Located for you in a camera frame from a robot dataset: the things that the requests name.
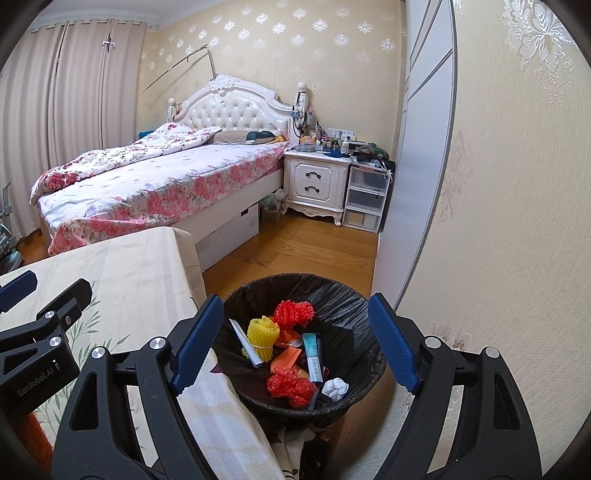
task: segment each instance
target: bag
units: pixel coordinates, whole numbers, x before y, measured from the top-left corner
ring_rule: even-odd
[[[295,410],[284,398],[267,391],[269,366],[255,369],[242,355],[242,345],[228,318],[244,331],[251,319],[272,316],[281,300],[309,301],[315,317],[305,332],[322,340],[323,365],[329,378],[342,378],[350,387],[345,397],[316,410]],[[364,398],[384,373],[386,359],[368,322],[368,302],[352,288],[311,274],[281,274],[260,278],[235,290],[224,301],[225,316],[213,349],[219,366],[241,400],[259,416],[283,423],[314,424],[324,428]]]

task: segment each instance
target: white box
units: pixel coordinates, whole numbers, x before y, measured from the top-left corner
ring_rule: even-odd
[[[259,232],[258,205],[236,215],[195,245],[201,271],[205,272]]]

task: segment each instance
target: pink floral blanket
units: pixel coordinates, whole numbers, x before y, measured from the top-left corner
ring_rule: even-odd
[[[222,131],[220,127],[193,131],[185,125],[164,124],[147,137],[126,147],[83,153],[71,162],[54,167],[41,175],[33,185],[31,205],[35,206],[39,198],[47,193],[57,192],[77,181],[89,179],[100,173],[148,158],[199,147],[220,131]]]
[[[50,255],[173,225],[278,167],[288,142],[203,145],[128,164],[39,199]]]

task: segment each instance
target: blue gripper pad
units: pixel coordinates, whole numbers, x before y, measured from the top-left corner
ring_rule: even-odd
[[[37,288],[37,276],[27,271],[0,287],[0,312],[6,313]]]
[[[195,327],[176,354],[176,374],[169,383],[177,395],[197,380],[205,357],[222,326],[222,299],[211,296],[199,309],[197,317]]]
[[[415,370],[414,351],[396,325],[395,314],[382,294],[378,293],[369,299],[368,315],[369,324],[394,373],[396,382],[413,393],[420,384]]]

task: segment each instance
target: beige curtain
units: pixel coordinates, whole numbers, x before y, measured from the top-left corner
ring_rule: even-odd
[[[38,228],[29,196],[51,164],[47,98],[62,34],[61,25],[27,31],[0,73],[0,188],[11,182],[17,237]]]
[[[102,88],[103,148],[133,143],[135,101],[137,98],[139,60],[146,23],[113,20],[111,40],[116,43],[106,56]]]
[[[52,112],[51,163],[63,165],[102,148],[100,91],[111,21],[70,22],[61,45]]]

